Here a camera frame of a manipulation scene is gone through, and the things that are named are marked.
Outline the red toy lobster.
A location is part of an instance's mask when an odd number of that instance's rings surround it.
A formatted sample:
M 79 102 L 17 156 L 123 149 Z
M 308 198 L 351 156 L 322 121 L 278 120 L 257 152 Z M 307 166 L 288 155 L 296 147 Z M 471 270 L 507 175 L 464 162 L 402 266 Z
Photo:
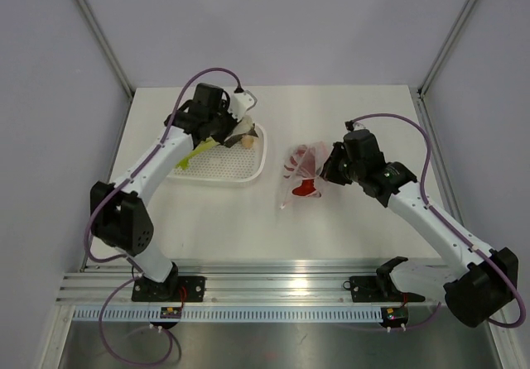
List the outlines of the red toy lobster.
M 314 179 L 304 179 L 301 183 L 291 190 L 296 197 L 301 198 L 319 198 L 321 192 L 315 187 Z

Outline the white plastic basket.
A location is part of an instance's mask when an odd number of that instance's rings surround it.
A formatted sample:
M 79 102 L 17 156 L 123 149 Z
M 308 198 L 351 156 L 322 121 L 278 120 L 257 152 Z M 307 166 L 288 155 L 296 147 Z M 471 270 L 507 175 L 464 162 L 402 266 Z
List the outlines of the white plastic basket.
M 169 180 L 188 185 L 213 187 L 246 187 L 261 175 L 267 156 L 267 133 L 255 123 L 258 140 L 252 149 L 245 149 L 241 142 L 227 148 L 218 145 L 190 160 L 186 170 L 176 169 L 169 173 Z

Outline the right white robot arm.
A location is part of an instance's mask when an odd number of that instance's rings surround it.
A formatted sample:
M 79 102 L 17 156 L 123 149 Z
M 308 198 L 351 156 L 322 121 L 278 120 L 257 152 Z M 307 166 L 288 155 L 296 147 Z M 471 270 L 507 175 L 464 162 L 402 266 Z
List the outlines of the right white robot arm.
M 400 162 L 387 162 L 368 130 L 348 132 L 332 146 L 321 175 L 337 185 L 356 183 L 415 229 L 445 262 L 446 270 L 397 256 L 376 270 L 375 286 L 386 300 L 419 295 L 446 304 L 464 325 L 490 321 L 512 301 L 519 318 L 526 309 L 517 290 L 518 258 L 507 247 L 493 249 L 470 235 L 447 212 L 431 204 L 417 177 Z

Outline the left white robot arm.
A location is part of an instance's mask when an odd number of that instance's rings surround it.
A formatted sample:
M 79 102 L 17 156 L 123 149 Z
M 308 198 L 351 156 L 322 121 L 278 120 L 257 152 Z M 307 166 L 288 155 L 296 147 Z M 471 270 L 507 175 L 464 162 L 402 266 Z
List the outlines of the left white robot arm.
M 87 237 L 96 237 L 127 258 L 150 283 L 161 301 L 178 293 L 178 270 L 152 240 L 154 225 L 147 206 L 161 182 L 198 146 L 222 145 L 245 131 L 256 97 L 238 87 L 232 94 L 211 84 L 197 84 L 192 98 L 179 99 L 153 145 L 123 175 L 90 190 Z

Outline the clear zip top bag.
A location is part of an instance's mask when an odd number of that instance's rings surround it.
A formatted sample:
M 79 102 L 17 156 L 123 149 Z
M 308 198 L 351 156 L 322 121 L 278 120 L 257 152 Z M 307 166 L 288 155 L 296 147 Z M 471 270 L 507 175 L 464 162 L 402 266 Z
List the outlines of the clear zip top bag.
M 308 144 L 300 144 L 292 147 L 282 165 L 282 177 L 278 192 L 279 209 L 284 209 L 301 199 L 292 194 L 292 189 L 297 187 L 304 179 L 314 179 L 315 187 L 321 192 L 327 182 L 320 177 L 322 167 L 330 155 L 330 146 L 324 141 L 317 141 Z

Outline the green toy leek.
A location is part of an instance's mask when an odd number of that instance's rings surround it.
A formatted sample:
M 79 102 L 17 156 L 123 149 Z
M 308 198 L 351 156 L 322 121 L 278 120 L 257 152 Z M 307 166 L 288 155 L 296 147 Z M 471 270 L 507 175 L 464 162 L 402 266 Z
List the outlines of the green toy leek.
M 218 145 L 219 143 L 213 138 L 208 138 L 206 141 L 201 142 L 188 156 L 184 157 L 180 162 L 178 162 L 175 165 L 175 168 L 186 170 L 189 167 L 189 163 L 192 158 Z

